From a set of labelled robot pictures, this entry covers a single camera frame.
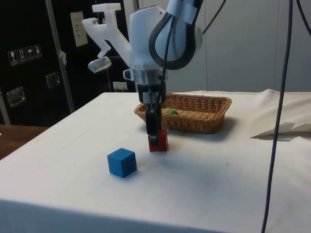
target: red cube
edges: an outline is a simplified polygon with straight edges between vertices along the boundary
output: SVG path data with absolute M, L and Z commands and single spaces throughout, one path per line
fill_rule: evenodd
M 159 146 L 153 147 L 151 145 L 150 135 L 148 136 L 149 141 L 149 150 L 150 152 L 157 152 L 157 151 L 167 151 L 169 144 L 167 141 L 167 130 L 159 130 L 158 131 L 158 137 L 159 137 Z

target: wall outlet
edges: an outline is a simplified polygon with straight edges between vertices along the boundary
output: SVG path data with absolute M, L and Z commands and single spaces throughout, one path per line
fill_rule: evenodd
M 113 89 L 120 91 L 127 91 L 127 83 L 126 82 L 113 82 Z

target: wicker basket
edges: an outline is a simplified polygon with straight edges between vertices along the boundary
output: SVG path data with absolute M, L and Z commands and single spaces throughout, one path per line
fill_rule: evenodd
M 230 98 L 167 94 L 162 103 L 162 127 L 189 133 L 215 133 L 232 103 Z M 179 114 L 167 114 L 170 109 Z M 140 104 L 135 114 L 146 121 L 146 105 Z

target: green object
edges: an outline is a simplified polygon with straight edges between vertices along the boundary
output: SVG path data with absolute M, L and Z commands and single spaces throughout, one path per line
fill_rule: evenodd
M 166 113 L 167 113 L 167 114 L 178 115 L 178 112 L 177 112 L 176 110 L 168 110 Z

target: blue block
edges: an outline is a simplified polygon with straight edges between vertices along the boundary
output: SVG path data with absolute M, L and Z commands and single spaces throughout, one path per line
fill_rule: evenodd
M 125 178 L 137 170 L 135 153 L 120 148 L 108 155 L 108 165 L 111 174 Z

